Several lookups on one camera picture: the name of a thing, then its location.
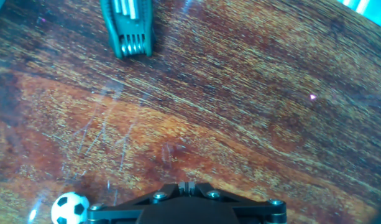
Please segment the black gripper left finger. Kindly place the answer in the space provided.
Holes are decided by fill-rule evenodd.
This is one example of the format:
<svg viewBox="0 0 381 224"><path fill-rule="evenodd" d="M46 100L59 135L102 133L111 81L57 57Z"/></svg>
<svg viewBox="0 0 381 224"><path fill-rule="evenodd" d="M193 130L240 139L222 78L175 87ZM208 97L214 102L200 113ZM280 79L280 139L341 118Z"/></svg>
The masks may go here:
<svg viewBox="0 0 381 224"><path fill-rule="evenodd" d="M88 209L89 223L174 223L174 199L189 195L189 183L160 189L115 206L96 203Z"/></svg>

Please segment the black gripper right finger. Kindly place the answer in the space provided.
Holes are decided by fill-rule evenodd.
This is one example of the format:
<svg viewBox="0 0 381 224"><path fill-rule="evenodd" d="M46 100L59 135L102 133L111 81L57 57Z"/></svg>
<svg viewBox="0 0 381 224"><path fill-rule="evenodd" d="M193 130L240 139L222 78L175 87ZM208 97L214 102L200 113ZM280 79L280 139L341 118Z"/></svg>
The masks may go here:
<svg viewBox="0 0 381 224"><path fill-rule="evenodd" d="M205 183L188 183L191 203L212 223L286 223L287 204L270 198L255 201Z"/></svg>

